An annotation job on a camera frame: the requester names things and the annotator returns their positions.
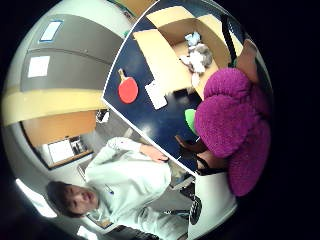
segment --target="green ping pong paddle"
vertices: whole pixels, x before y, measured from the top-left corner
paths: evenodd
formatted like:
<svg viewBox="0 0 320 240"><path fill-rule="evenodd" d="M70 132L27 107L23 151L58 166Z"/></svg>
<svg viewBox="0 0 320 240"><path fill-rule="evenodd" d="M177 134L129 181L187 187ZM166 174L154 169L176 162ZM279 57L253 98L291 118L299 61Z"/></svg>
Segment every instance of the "green ping pong paddle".
<svg viewBox="0 0 320 240"><path fill-rule="evenodd" d="M185 119L186 119L186 122L189 126L189 128L191 129L191 131L198 136L195 128L194 128L194 115L196 113L196 110L194 109L186 109L184 111L184 116L185 116Z"/></svg>

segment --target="white paper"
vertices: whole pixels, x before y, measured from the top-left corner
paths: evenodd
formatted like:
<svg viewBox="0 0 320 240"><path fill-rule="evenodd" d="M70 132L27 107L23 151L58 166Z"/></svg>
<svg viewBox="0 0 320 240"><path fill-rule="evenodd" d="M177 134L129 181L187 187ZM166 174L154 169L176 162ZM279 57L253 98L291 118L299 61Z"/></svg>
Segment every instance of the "white paper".
<svg viewBox="0 0 320 240"><path fill-rule="evenodd" d="M52 41L54 34L57 32L61 22L51 22L46 31L43 33L40 41Z"/></svg>
<svg viewBox="0 0 320 240"><path fill-rule="evenodd" d="M161 94L159 87L154 80L149 85L146 85L145 89L155 109L159 109L167 105L166 98Z"/></svg>
<svg viewBox="0 0 320 240"><path fill-rule="evenodd" d="M49 144L49 151L54 163L74 156L68 139Z"/></svg>
<svg viewBox="0 0 320 240"><path fill-rule="evenodd" d="M47 76L50 56L32 57L29 63L28 78Z"/></svg>

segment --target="shelf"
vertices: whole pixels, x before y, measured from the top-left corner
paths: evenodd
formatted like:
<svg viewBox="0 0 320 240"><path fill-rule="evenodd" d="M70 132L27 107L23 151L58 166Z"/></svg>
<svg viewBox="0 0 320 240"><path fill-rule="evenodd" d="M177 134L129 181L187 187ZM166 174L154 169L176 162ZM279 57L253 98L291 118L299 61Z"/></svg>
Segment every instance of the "shelf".
<svg viewBox="0 0 320 240"><path fill-rule="evenodd" d="M86 150L84 152L81 152L77 155L74 155L73 157L70 157L70 158L67 158L67 159L64 159L64 160L61 160L59 162L56 162L54 164L51 164L50 166L48 166L49 168L54 168L54 167L57 167L57 166L60 166L60 165L63 165L63 164L66 164L66 163L69 163L69 162L73 162L75 160L78 160L86 155L89 155L90 153L93 153L93 150Z"/></svg>

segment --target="cardboard box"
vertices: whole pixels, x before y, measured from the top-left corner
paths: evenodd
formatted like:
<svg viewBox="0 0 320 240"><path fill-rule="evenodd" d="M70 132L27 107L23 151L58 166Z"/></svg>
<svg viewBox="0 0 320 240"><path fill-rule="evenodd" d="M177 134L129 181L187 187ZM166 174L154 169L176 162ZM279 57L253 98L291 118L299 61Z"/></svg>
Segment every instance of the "cardboard box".
<svg viewBox="0 0 320 240"><path fill-rule="evenodd" d="M208 78L230 62L221 22L211 14L195 18L182 6L153 12L147 18L156 28L134 32L133 36L163 94L192 88L192 73L179 59L182 54L188 55L187 34L197 31L201 41L210 48L214 61L200 76L200 84L195 88L203 99L203 88ZM242 44L233 34L231 37L239 55Z"/></svg>

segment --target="yellow stripe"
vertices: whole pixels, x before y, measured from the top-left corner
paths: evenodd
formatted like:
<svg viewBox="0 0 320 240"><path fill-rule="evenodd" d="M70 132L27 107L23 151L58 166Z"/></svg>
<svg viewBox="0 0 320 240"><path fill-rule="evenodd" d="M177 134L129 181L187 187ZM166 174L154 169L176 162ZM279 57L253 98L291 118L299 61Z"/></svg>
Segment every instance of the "yellow stripe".
<svg viewBox="0 0 320 240"><path fill-rule="evenodd" d="M116 0L116 2L124 5L137 17L140 17L149 6L156 2L156 0Z"/></svg>
<svg viewBox="0 0 320 240"><path fill-rule="evenodd" d="M55 114L104 109L101 90L46 89L28 92L8 90L2 98L4 126Z"/></svg>

